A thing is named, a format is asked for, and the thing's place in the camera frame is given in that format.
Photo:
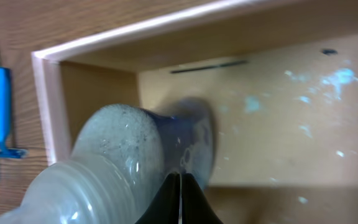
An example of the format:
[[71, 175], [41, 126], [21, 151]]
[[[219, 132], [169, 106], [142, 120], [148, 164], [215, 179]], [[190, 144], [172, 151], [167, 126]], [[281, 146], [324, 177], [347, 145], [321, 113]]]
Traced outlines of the clear bottle dark liquid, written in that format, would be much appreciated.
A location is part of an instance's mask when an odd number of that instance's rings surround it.
[[168, 174], [192, 174], [201, 190], [214, 156], [210, 107], [186, 98], [161, 114], [108, 105], [83, 126], [69, 159], [42, 171], [0, 223], [136, 223]]

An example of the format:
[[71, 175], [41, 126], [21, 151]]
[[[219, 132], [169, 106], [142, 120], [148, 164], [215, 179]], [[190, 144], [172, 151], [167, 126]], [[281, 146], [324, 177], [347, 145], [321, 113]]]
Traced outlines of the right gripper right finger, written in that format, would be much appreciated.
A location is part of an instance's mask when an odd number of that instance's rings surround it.
[[182, 224], [223, 224], [192, 174], [182, 175]]

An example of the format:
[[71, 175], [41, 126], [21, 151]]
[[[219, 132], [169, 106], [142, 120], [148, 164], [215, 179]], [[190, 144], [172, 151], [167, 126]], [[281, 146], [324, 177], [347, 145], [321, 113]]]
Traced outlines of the blue razor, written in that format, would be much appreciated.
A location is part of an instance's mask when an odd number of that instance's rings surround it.
[[0, 158], [22, 159], [25, 149], [9, 148], [6, 141], [11, 132], [12, 84], [11, 70], [0, 67]]

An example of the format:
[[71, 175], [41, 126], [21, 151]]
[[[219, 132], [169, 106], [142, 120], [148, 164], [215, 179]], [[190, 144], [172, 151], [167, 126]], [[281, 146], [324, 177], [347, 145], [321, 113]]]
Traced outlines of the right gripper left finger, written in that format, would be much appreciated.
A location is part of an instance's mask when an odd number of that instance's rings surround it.
[[180, 175], [168, 174], [152, 203], [135, 224], [178, 224]]

